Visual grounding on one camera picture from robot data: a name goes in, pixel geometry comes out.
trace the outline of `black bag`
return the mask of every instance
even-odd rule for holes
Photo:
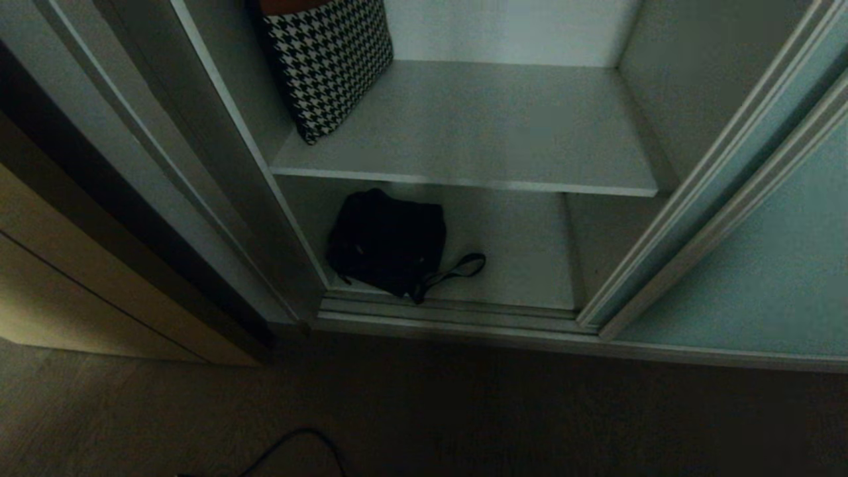
[[[351,194],[330,233],[326,258],[346,283],[349,277],[392,295],[424,301],[432,286],[453,277],[473,277],[486,264],[469,254],[438,273],[446,229],[441,205],[390,198],[378,188]]]

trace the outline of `orange object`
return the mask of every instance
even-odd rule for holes
[[[285,15],[320,7],[329,2],[331,0],[259,0],[259,7],[265,15]]]

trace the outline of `pillow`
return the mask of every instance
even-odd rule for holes
[[[335,131],[392,62],[382,0],[331,0],[292,14],[263,14],[254,4],[253,11],[277,89],[308,144]]]

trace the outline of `beige cabinet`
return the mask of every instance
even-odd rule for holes
[[[0,142],[0,336],[189,362],[250,366],[267,358],[266,348],[130,235],[5,115]],[[99,242],[80,225],[96,228]],[[144,258],[144,270],[119,256],[130,254],[134,263]]]

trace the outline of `bag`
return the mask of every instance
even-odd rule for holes
[[[438,273],[445,236],[441,205],[396,200],[373,188],[344,201],[326,258],[347,284],[355,278],[420,304],[436,284],[473,277],[486,265],[485,255],[469,254],[450,271]]]
[[[382,0],[250,0],[248,11],[307,144],[335,131],[392,63]]]

